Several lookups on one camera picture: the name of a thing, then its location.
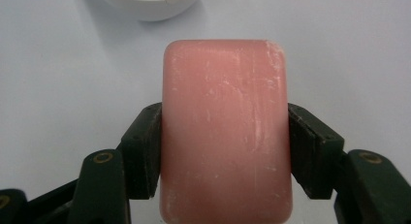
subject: soap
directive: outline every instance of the soap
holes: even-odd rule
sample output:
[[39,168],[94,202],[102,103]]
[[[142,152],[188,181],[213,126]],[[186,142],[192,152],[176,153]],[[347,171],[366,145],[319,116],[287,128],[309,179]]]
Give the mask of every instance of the soap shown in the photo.
[[283,223],[292,210],[284,52],[253,40],[171,43],[160,212],[167,223]]

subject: pink rectangular block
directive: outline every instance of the pink rectangular block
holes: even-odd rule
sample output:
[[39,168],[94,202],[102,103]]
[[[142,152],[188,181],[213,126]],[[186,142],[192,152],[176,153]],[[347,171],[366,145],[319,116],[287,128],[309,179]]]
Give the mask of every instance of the pink rectangular block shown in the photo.
[[282,49],[178,41],[164,58],[160,210],[167,223],[282,223],[292,209]]

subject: robotic claw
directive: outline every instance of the robotic claw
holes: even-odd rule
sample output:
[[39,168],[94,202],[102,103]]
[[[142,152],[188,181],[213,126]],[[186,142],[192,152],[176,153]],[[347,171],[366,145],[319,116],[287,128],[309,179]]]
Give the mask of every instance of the robotic claw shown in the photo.
[[[374,152],[343,151],[344,140],[289,104],[292,173],[310,199],[331,198],[339,224],[411,224],[411,187]],[[142,110],[117,149],[88,155],[79,179],[27,202],[0,190],[0,223],[131,223],[129,199],[154,196],[160,175],[161,103]]]

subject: brass screw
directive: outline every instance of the brass screw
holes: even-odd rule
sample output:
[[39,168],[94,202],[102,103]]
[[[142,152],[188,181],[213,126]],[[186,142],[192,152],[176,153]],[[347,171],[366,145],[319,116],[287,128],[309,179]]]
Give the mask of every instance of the brass screw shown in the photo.
[[6,207],[10,202],[10,197],[7,195],[0,195],[0,209]]
[[106,162],[109,162],[112,159],[112,157],[113,157],[112,153],[102,152],[94,156],[93,161],[94,163],[98,163],[98,164],[106,163]]
[[383,162],[383,160],[378,155],[369,152],[361,152],[360,157],[362,157],[368,163],[372,164],[380,164]]

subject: gray background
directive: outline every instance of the gray background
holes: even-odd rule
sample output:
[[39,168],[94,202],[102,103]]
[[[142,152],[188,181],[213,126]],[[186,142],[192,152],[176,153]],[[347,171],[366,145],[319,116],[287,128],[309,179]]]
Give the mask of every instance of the gray background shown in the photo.
[[[289,101],[411,180],[411,0],[201,0],[139,22],[104,0],[0,0],[0,188],[29,199],[113,148],[161,101],[164,48],[179,39],[269,39],[284,47]],[[288,223],[336,223],[332,202],[294,184]],[[132,202],[161,223],[158,200]]]

